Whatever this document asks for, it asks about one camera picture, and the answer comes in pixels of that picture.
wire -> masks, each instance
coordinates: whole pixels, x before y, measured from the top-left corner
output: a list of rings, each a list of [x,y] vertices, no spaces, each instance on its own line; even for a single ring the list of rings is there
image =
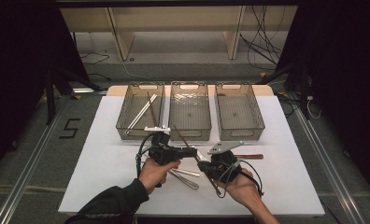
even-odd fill
[[[258,180],[259,180],[260,183],[258,184],[258,182],[252,176],[249,176],[244,172],[240,172],[240,174],[245,176],[246,178],[250,179],[252,182],[254,182],[254,184],[257,186],[258,193],[260,194],[260,197],[262,197],[264,195],[264,192],[263,192],[263,185],[262,185],[261,177],[259,176],[258,172],[255,170],[255,168],[251,164],[249,164],[249,162],[247,162],[247,161],[242,161],[242,162],[244,162],[249,167],[251,167],[251,169],[254,171],[254,173],[258,176]]]
[[[252,8],[252,12],[255,15],[255,19],[258,22],[258,30],[257,30],[256,35],[254,36],[254,38],[252,39],[252,41],[250,43],[253,44],[253,45],[255,45],[254,44],[254,41],[255,41],[256,37],[259,36],[260,37],[260,40],[263,40],[264,41],[264,44],[266,45],[266,49],[265,50],[269,53],[269,56],[270,56],[270,60],[269,61],[271,61],[271,62],[273,61],[274,64],[277,64],[274,61],[274,59],[273,59],[272,53],[274,53],[276,55],[276,57],[279,58],[279,54],[281,52],[281,49],[275,47],[271,43],[270,40],[272,40],[276,36],[276,34],[277,34],[277,32],[278,32],[278,30],[279,30],[279,28],[280,28],[280,26],[281,26],[281,24],[282,24],[282,22],[284,20],[285,8],[283,9],[283,14],[281,16],[281,21],[280,21],[280,23],[278,25],[278,28],[277,28],[276,32],[273,34],[273,36],[271,38],[269,38],[267,36],[266,31],[265,31],[265,15],[266,15],[266,9],[267,9],[267,7],[266,6],[263,6],[262,7],[262,9],[261,9],[261,11],[259,13],[259,16],[257,15],[257,13],[255,11],[255,8],[254,7],[251,7],[251,8]]]
[[[275,61],[273,61],[273,59],[269,59],[266,55],[262,54],[260,51],[258,51],[256,48],[254,48],[253,47],[254,44],[252,42],[249,42],[246,38],[244,38],[242,34],[240,34],[240,37],[243,39],[243,41],[246,43],[246,45],[249,46],[249,50],[252,49],[255,52],[257,52],[258,54],[260,54],[261,56],[263,56],[270,63],[277,64],[277,63],[275,63]]]
[[[216,191],[216,194],[219,198],[224,198],[226,196],[226,188],[228,187],[228,183],[229,183],[229,177],[231,176],[232,174],[232,171],[234,170],[234,167],[233,166],[228,166],[228,168],[225,170],[225,172],[223,172],[223,174],[220,176],[220,178],[218,178],[218,181],[221,182],[221,179],[223,178],[223,176],[228,173],[228,171],[230,171],[230,173],[228,174],[228,176],[226,177],[226,181],[225,181],[225,188],[223,189],[223,195],[220,196],[218,194],[218,192]]]
[[[284,14],[285,14],[285,6],[283,6],[283,14],[281,15],[281,21],[278,24],[276,32],[273,34],[273,36],[270,38],[270,40],[272,40],[276,36],[276,34],[278,33],[278,30],[280,29],[281,23],[283,23],[283,21],[284,21]]]
[[[142,150],[147,140],[153,136],[155,133],[149,133],[144,140],[142,140],[141,145],[139,146],[138,153],[135,155],[135,167],[136,167],[136,177],[139,178],[139,175],[141,174],[141,157],[144,153],[146,153],[149,149]]]
[[[266,60],[270,61],[269,58],[267,58],[266,56],[264,56],[261,52],[259,52],[257,49],[255,49],[251,43],[245,39],[241,34],[240,34],[240,37],[243,39],[243,41],[246,43],[247,46],[249,46],[249,51],[247,52],[247,60],[249,61],[249,64],[252,66],[252,67],[255,67],[255,68],[258,68],[258,69],[263,69],[263,70],[271,70],[271,71],[274,71],[275,69],[273,68],[263,68],[263,67],[260,67],[260,66],[257,66],[255,64],[252,64],[252,62],[249,60],[249,52],[251,49],[253,49],[255,52],[259,53],[260,55],[262,55]]]
[[[324,210],[327,210],[331,214],[331,216],[334,218],[336,223],[337,224],[342,224],[342,222],[340,222],[339,218],[336,217],[334,212],[327,206],[327,204],[325,204],[325,202],[323,202],[321,199],[320,199],[320,202],[321,202],[322,206],[325,208]]]
[[[95,52],[88,53],[88,54],[86,54],[86,55],[84,55],[84,56],[80,56],[80,58],[86,58],[86,57],[88,57],[88,56],[89,56],[89,55],[91,55],[91,54],[95,54],[95,55],[98,55],[98,56],[104,56],[105,58],[103,58],[103,59],[101,59],[101,60],[99,60],[99,61],[97,61],[97,62],[95,62],[95,63],[86,63],[86,64],[96,64],[96,63],[100,63],[100,62],[102,62],[102,61],[104,61],[104,60],[106,60],[106,59],[108,59],[108,58],[109,58],[109,55],[107,55],[107,54],[100,54],[100,53],[95,53]]]
[[[104,75],[101,75],[101,74],[99,74],[99,73],[90,73],[90,74],[88,74],[89,76],[100,76],[100,77],[104,77],[105,79],[107,79],[107,80],[112,80],[112,78],[110,78],[110,77],[106,77],[106,76],[104,76]]]
[[[309,108],[310,101],[311,101],[311,100],[308,100],[308,101],[307,101],[307,110],[308,110],[308,112],[309,112],[310,116],[311,116],[313,119],[319,119],[319,118],[321,117],[321,110],[320,110],[320,112],[319,112],[319,115],[318,115],[317,117],[314,117],[314,116],[313,116],[313,113],[311,113],[311,112],[310,112],[310,108]]]
[[[281,94],[279,92],[274,92],[274,94],[277,96],[278,100],[281,103],[288,104],[291,107],[291,112],[290,113],[284,113],[284,115],[286,116],[286,119],[291,114],[293,114],[293,112],[295,112],[295,110],[298,109],[298,107],[300,106],[300,101],[299,100],[290,99],[290,98],[286,97],[284,94]]]
[[[126,71],[126,73],[129,77],[141,77],[141,78],[145,78],[145,79],[152,80],[152,81],[161,81],[161,80],[175,81],[174,79],[169,79],[169,78],[156,79],[156,78],[151,78],[151,77],[143,77],[143,76],[133,75],[133,74],[129,73],[129,71],[127,70],[126,65],[123,62],[123,60],[120,60],[120,61],[121,61],[121,64],[123,65],[123,67],[124,67],[124,71]]]

white cable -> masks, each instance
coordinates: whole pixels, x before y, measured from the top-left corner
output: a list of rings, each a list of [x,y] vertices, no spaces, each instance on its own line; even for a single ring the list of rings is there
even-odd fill
[[[320,112],[319,112],[319,116],[318,116],[318,117],[314,117],[314,116],[313,116],[313,114],[310,112],[310,108],[309,108],[309,106],[308,106],[308,105],[310,104],[310,101],[311,101],[311,100],[308,100],[308,101],[307,101],[307,110],[308,110],[308,112],[309,112],[310,116],[311,116],[313,119],[319,119],[319,118],[320,118],[320,116],[321,116],[321,110],[320,110]]]
[[[121,64],[123,64],[124,70],[126,71],[127,75],[129,75],[130,77],[141,77],[141,78],[146,78],[146,79],[153,80],[153,81],[156,80],[156,79],[150,78],[150,77],[142,77],[142,76],[137,76],[137,75],[130,74],[129,71],[127,70],[127,67],[124,64],[123,60],[120,60],[120,61],[121,61]]]

black sleeve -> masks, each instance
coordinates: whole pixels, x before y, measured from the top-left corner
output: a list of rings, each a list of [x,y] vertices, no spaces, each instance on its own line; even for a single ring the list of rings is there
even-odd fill
[[[144,185],[135,179],[124,189],[112,187],[99,193],[65,223],[131,223],[139,205],[148,199]]]

black cable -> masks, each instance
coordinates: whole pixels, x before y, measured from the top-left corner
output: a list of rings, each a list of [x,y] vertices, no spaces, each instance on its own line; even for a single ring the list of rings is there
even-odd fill
[[[254,173],[258,176],[258,180],[260,182],[260,184],[258,184],[258,182],[252,177],[252,176],[249,176],[247,175],[246,173],[244,172],[240,172],[241,175],[245,176],[246,178],[250,179],[252,182],[254,182],[254,184],[257,186],[257,189],[258,189],[258,193],[260,194],[260,197],[263,196],[263,185],[262,185],[262,180],[261,180],[261,177],[259,176],[258,172],[255,170],[255,168],[249,164],[249,162],[247,161],[242,161],[244,163],[246,163],[249,167],[251,167],[251,169],[254,171]]]
[[[145,152],[147,152],[147,150],[145,151],[142,151],[142,148],[144,147],[145,143],[147,142],[147,140],[153,136],[155,133],[149,133],[145,138],[144,140],[142,140],[142,143],[141,145],[139,146],[139,150],[138,150],[138,153],[135,155],[135,164],[136,164],[136,177],[139,178],[139,175],[141,174],[141,157],[142,157],[142,154],[144,154]]]
[[[320,202],[321,202],[322,206],[325,208],[325,210],[327,210],[331,214],[331,216],[334,218],[336,223],[337,224],[342,224],[342,222],[339,220],[339,218],[336,217],[334,212],[327,206],[327,204],[325,204],[325,202],[323,202],[321,199],[320,199]]]
[[[263,50],[266,50],[266,51],[271,50],[271,49],[266,49],[266,48],[264,48],[264,47],[262,47],[262,46],[260,46],[260,45],[254,44],[254,43],[252,43],[252,42],[249,42],[249,40],[247,40],[247,39],[246,39],[246,41],[248,42],[248,44],[252,45],[253,47],[256,47],[256,48],[259,48],[259,49],[263,49]]]
[[[88,74],[88,76],[100,76],[100,77],[103,77],[103,78],[105,78],[105,79],[107,79],[107,80],[112,80],[112,78],[110,78],[110,77],[106,77],[106,76],[104,76],[104,75],[101,75],[101,74],[99,74],[99,73],[90,73],[90,74]]]
[[[272,43],[271,43],[271,39],[273,39],[273,37],[276,35],[276,34],[274,34],[274,36],[272,36],[272,38],[268,38],[267,37],[267,34],[266,34],[266,31],[265,31],[265,24],[264,24],[264,18],[265,18],[265,15],[266,15],[266,6],[263,6],[263,8],[262,8],[262,10],[261,10],[261,12],[260,12],[260,17],[262,17],[262,18],[258,18],[258,16],[257,16],[257,13],[255,12],[255,8],[254,7],[251,7],[252,8],[252,12],[254,13],[254,15],[255,15],[255,19],[257,20],[257,22],[258,22],[258,30],[257,30],[257,33],[256,33],[256,35],[254,36],[254,38],[252,39],[252,41],[251,41],[251,43],[253,43],[254,41],[255,41],[255,39],[256,39],[256,37],[257,36],[259,36],[264,42],[265,42],[265,44],[266,44],[266,48],[268,49],[268,53],[269,53],[269,55],[270,55],[270,57],[271,57],[271,60],[272,61],[274,61],[273,60],[273,57],[272,57],[272,52],[273,53],[275,53],[275,55],[279,58],[279,53],[278,52],[276,52],[276,50],[278,50],[278,51],[281,51],[281,49],[279,49],[279,48],[277,48],[277,47],[275,47]],[[283,18],[284,18],[284,11],[283,11],[283,16],[281,17],[281,21],[280,21],[280,24],[279,24],[279,26],[278,26],[278,28],[277,28],[277,31],[276,31],[276,33],[278,32],[278,30],[279,30],[279,27],[281,26],[281,23],[282,23],[282,21],[283,21]]]
[[[101,59],[101,60],[99,60],[99,61],[97,61],[97,62],[95,62],[95,63],[86,63],[86,64],[96,64],[96,63],[100,63],[100,62],[102,62],[102,61],[104,61],[104,60],[106,60],[106,59],[108,59],[108,58],[109,58],[109,55],[107,55],[107,54],[99,54],[99,53],[95,53],[95,52],[91,52],[91,53],[88,53],[88,54],[86,54],[86,55],[84,55],[84,56],[80,56],[80,58],[86,58],[87,56],[89,56],[89,55],[91,55],[91,54],[95,54],[95,55],[99,55],[99,56],[104,56],[105,58],[103,58],[103,59]]]
[[[278,33],[278,30],[280,29],[281,23],[283,23],[283,21],[284,21],[284,14],[285,14],[285,6],[283,6],[283,14],[281,15],[281,21],[278,24],[276,32],[273,34],[273,36],[270,38],[270,40],[272,40],[276,36],[276,34]]]
[[[263,67],[260,67],[260,66],[257,66],[255,64],[252,64],[252,62],[249,60],[249,64],[254,67],[254,68],[258,68],[258,69],[262,69],[262,70],[271,70],[271,71],[274,71],[276,69],[274,68],[263,68]]]
[[[243,39],[243,41],[246,43],[246,45],[249,47],[249,49],[252,49],[254,50],[255,52],[257,52],[258,54],[260,54],[261,56],[263,56],[267,61],[271,62],[271,63],[274,63],[274,64],[277,64],[275,63],[275,61],[273,61],[272,59],[269,59],[266,55],[262,54],[260,51],[258,51],[256,48],[254,48],[251,44],[251,42],[249,42],[246,38],[244,38],[241,34],[240,34],[240,37]]]
[[[285,104],[288,104],[290,107],[291,107],[291,112],[290,113],[284,113],[284,115],[286,116],[286,119],[291,115],[293,114],[293,112],[295,112],[296,109],[298,109],[298,107],[300,106],[300,100],[293,100],[293,99],[290,99],[286,96],[284,96],[283,94],[281,93],[278,93],[278,92],[274,92],[274,94],[277,96],[278,100],[281,102],[281,103],[285,103]]]

gray floor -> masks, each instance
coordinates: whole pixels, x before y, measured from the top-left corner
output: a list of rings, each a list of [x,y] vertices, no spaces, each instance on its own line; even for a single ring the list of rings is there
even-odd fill
[[[275,37],[277,46],[283,46],[285,32]],[[124,84],[132,80],[152,78],[164,80],[207,80],[213,83],[217,80],[248,80],[256,82],[261,79],[261,72],[248,63],[248,48],[239,43],[237,57],[229,60],[221,33],[140,33],[136,34],[129,60],[120,63],[110,34],[78,34],[78,51],[81,55],[97,52],[109,55],[109,58],[97,64],[85,64],[88,73],[98,73],[111,78],[107,80],[93,75],[93,83],[109,87]],[[93,63],[105,56],[90,55],[83,59],[85,63]],[[259,66],[274,68],[258,55],[251,53],[252,63]],[[274,91],[283,91],[283,80],[280,77],[271,87]],[[92,125],[94,114],[102,95],[82,94],[79,99],[72,99],[66,105],[60,116],[52,137],[47,144],[39,164],[30,179],[9,223],[64,223],[66,215],[57,212],[65,188],[71,178],[82,150],[83,143]],[[282,104],[283,113],[290,113],[288,104]],[[319,111],[316,105],[311,110]],[[18,139],[18,148],[10,151],[0,162],[0,208],[21,175],[22,169],[31,157],[39,137],[46,128],[47,105],[42,99],[34,115],[24,128]],[[79,119],[71,122],[78,128],[75,138],[62,139],[71,133],[64,130],[68,119]],[[337,172],[343,179],[350,195],[357,204],[365,223],[370,223],[370,188],[364,181],[351,158],[342,153],[343,146],[336,137],[330,121],[322,116],[311,119],[325,150],[334,161]],[[333,212],[341,223],[351,223],[338,200],[327,174],[313,149],[304,128],[296,113],[288,116],[288,123],[292,130],[296,144],[305,162],[307,171],[321,199],[321,202]],[[334,216],[329,212],[323,217],[278,217],[281,223],[336,223]],[[174,222],[168,219],[147,219],[142,223]],[[194,223],[195,220],[183,219],[180,223]],[[203,220],[204,223],[223,223],[218,220]],[[237,223],[250,223],[250,220],[238,220]]]

